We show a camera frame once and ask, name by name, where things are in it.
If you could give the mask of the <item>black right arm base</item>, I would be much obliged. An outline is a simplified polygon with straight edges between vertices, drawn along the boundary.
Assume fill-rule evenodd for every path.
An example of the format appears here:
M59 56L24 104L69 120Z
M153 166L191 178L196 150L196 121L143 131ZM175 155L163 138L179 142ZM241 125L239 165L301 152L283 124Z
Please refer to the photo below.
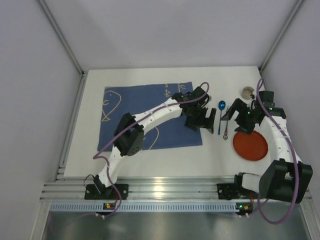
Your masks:
M259 195L259 187L255 183L218 183L216 186L220 200L249 200Z

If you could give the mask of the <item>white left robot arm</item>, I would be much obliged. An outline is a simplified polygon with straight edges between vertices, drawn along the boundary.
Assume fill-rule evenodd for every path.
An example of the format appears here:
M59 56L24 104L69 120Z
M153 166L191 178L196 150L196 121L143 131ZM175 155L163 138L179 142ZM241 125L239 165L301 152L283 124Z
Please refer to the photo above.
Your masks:
M144 107L139 113L123 114L112 139L104 145L99 144L93 156L93 159L105 162L93 179L96 187L105 190L115 186L126 159L143 150L145 136L155 128L165 126L168 132L164 139L166 144L186 139L186 130L206 129L213 134L217 110L208 108L210 100L208 91L198 86L192 92L177 92L157 106Z

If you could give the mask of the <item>red plate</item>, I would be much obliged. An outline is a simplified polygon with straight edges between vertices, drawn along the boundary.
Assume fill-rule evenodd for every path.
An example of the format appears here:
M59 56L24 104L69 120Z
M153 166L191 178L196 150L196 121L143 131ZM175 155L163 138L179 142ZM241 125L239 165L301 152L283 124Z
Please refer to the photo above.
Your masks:
M237 132L232 145L241 158L251 162L262 160L269 151L266 139L255 130L251 134Z

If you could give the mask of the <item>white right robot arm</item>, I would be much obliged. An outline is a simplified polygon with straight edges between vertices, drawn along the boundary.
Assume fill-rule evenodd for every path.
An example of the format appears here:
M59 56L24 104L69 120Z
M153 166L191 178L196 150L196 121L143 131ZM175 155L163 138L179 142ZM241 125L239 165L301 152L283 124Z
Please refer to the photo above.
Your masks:
M299 204L313 169L296 154L287 130L286 113L275 105L274 92L259 91L251 105L237 98L220 119L229 121L234 113L238 113L235 118L238 127L232 140L236 153L248 161L259 161L265 156L271 159L262 174L236 174L234 187L255 192L261 198Z

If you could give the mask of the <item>blue fish placemat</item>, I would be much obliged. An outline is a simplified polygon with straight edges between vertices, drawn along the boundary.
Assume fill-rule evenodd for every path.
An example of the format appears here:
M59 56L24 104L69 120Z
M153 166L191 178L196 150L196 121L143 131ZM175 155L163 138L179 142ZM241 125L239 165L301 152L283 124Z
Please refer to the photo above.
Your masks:
M175 93L193 91L191 82L161 83L124 87L106 87L97 150L100 151L114 137L115 130L126 113L140 114L165 102ZM143 139L143 150L160 150L201 146L200 131L185 127L186 117L171 119L150 130Z

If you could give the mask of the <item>iridescent purple fork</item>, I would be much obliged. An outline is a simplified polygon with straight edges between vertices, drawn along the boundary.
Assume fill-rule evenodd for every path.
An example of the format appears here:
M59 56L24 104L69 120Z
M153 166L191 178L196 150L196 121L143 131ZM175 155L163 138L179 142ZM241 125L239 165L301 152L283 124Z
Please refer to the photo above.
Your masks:
M228 124L229 124L229 120L231 119L229 111L230 111L230 106L227 107L226 109L226 113L222 116L223 121L226 121L226 126L224 129L224 133L223 133L223 139L226 141L228 139Z

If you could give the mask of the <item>small brown cup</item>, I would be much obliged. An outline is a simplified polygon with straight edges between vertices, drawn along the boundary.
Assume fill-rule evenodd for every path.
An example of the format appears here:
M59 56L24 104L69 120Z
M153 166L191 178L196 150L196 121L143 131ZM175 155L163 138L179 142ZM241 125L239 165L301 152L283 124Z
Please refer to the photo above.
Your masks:
M255 89L253 87L245 86L242 89L241 97L245 100L254 100L255 99L254 92L255 92Z

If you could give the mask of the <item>blue metallic spoon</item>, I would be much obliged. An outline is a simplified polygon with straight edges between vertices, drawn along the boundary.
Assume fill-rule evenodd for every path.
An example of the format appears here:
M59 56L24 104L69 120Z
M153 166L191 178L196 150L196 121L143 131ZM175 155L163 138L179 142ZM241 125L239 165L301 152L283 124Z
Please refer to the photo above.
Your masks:
M223 110L226 108L226 102L224 100L221 100L219 103L218 103L218 109L220 111L220 116L219 116L219 125L218 125L218 131L217 131L217 134L220 135L221 134L221 117L222 117L222 113L223 113Z

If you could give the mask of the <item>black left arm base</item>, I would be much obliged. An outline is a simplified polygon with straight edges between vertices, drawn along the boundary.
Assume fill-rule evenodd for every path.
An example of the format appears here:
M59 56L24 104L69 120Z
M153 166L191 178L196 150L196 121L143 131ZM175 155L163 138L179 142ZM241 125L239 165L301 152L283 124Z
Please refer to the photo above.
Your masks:
M129 185L128 184L115 184L115 187L118 189L118 192L112 187L109 186L102 190L98 190L94 183L88 184L86 186L84 199L85 200L126 200L129 194Z

